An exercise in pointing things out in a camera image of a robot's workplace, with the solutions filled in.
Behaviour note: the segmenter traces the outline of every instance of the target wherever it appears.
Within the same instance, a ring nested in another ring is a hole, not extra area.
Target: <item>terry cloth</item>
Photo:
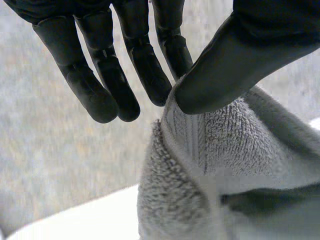
[[[137,200],[141,240],[237,239],[233,228],[250,211],[226,199],[255,190],[285,194],[285,202],[317,194],[319,131],[258,87],[215,112],[186,115],[174,97],[178,84],[146,153]]]

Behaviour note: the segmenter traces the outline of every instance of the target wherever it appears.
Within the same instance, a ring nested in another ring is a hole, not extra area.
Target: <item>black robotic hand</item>
[[[52,54],[68,85],[99,123],[114,118],[135,120],[140,106],[113,46],[110,4],[119,17],[125,46],[150,100],[164,106],[172,86],[149,41],[148,0],[4,0],[33,30]],[[184,0],[153,0],[158,42],[175,79],[192,66],[180,26]],[[104,85],[96,79],[77,36],[79,26]]]

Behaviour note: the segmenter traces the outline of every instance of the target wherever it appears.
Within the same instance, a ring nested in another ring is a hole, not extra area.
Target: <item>gray towel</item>
[[[320,133],[258,87],[199,115],[178,107],[173,88],[154,123],[140,179],[141,240],[234,239],[248,221],[221,202],[252,190],[320,183]]]

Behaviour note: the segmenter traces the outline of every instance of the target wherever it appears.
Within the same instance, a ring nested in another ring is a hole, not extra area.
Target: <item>gray carpet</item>
[[[231,0],[186,1],[182,33],[194,61],[231,10]],[[149,23],[155,54],[173,83],[157,43],[153,17]],[[141,115],[132,123],[94,122],[31,26],[3,1],[0,34],[0,226],[4,233],[135,184],[151,122],[161,116],[162,109],[150,103],[140,84],[116,15],[115,49],[141,105]],[[261,85],[308,121],[320,116],[316,107],[319,63],[317,51],[267,77]]]

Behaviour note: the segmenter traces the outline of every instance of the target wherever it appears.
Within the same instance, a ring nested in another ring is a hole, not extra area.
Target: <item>towel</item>
[[[184,114],[180,83],[153,125],[138,188],[140,240],[237,239],[235,226],[259,210],[320,192],[318,130],[257,86],[215,112]]]

